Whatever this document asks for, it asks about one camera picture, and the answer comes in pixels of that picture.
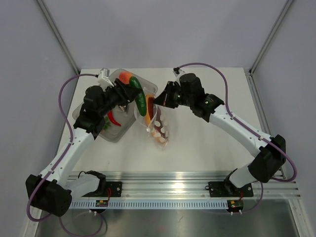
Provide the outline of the green cucumber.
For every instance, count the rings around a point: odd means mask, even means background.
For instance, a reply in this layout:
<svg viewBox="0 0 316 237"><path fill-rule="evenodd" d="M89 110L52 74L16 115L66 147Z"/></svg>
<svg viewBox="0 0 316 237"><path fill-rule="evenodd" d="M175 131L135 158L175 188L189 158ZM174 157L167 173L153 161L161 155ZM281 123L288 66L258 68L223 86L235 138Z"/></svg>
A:
<svg viewBox="0 0 316 237"><path fill-rule="evenodd" d="M146 96L145 96L145 93L143 91L143 88L142 88L139 80L134 76L130 77L129 85L141 90L141 92L138 94L138 96L135 99L135 103L137 105L137 109L138 109L139 114L144 117L147 113L147 104L146 104Z"/></svg>

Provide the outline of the red orange meat slab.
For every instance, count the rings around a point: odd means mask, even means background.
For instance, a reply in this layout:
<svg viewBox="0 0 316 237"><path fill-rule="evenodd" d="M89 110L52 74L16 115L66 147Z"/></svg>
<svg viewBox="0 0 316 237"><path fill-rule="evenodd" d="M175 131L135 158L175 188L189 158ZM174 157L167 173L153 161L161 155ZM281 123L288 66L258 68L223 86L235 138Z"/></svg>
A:
<svg viewBox="0 0 316 237"><path fill-rule="evenodd" d="M155 105L153 101L153 96L146 95L147 113L145 119L147 131L161 147L165 147L169 141L168 123L161 108Z"/></svg>

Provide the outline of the clear zip top bag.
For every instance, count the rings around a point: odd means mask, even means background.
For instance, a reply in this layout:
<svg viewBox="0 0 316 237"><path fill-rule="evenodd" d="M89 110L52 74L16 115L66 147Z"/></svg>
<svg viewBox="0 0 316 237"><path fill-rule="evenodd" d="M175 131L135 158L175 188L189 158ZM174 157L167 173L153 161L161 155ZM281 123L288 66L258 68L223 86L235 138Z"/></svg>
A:
<svg viewBox="0 0 316 237"><path fill-rule="evenodd" d="M146 115L142 116L135 106L134 116L136 121L146 131L148 139L155 143L155 146L164 150L170 140L170 129L165 111L159 105L154 104L155 93L143 88L146 101Z"/></svg>

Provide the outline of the red chili pepper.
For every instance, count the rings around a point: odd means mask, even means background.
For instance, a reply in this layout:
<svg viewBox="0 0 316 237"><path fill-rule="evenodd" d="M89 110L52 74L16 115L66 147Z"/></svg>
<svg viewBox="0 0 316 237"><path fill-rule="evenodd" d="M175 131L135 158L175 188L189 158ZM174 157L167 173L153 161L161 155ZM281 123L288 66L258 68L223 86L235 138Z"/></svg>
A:
<svg viewBox="0 0 316 237"><path fill-rule="evenodd" d="M110 111L107 113L107 116L108 116L108 118L109 118L109 120L110 120L111 123L113 123L113 124L116 125L116 126L121 126L121 124L120 124L118 121L116 121L116 119L114 118L112 110L110 110Z"/></svg>

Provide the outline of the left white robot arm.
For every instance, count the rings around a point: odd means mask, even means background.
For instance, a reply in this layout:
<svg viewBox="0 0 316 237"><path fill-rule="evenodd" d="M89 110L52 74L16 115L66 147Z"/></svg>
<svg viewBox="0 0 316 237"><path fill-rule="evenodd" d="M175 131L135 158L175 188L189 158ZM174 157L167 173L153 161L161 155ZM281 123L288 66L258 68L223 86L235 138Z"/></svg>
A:
<svg viewBox="0 0 316 237"><path fill-rule="evenodd" d="M28 193L27 216L32 217L30 208L35 207L57 217L63 216L74 198L92 192L102 196L106 190L106 178L90 172L71 183L68 177L84 151L96 140L105 125L105 115L116 106L126 105L142 93L142 89L122 83L116 79L114 86L102 89L99 85L85 91L79 117L69 126L70 138L52 162L37 176L26 180Z"/></svg>

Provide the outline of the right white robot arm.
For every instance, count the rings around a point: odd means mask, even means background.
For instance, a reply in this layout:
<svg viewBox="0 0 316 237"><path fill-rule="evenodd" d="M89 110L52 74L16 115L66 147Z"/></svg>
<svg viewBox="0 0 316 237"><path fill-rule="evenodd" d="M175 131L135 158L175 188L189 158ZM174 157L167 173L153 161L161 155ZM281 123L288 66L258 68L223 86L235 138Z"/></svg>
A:
<svg viewBox="0 0 316 237"><path fill-rule="evenodd" d="M267 183L284 165L285 139L257 130L234 115L219 97L205 93L200 79L193 73L182 74L177 81L169 81L154 104L175 109L187 106L193 114L235 138L253 156L249 164L233 170L219 184L217 191L227 197L235 196L255 181Z"/></svg>

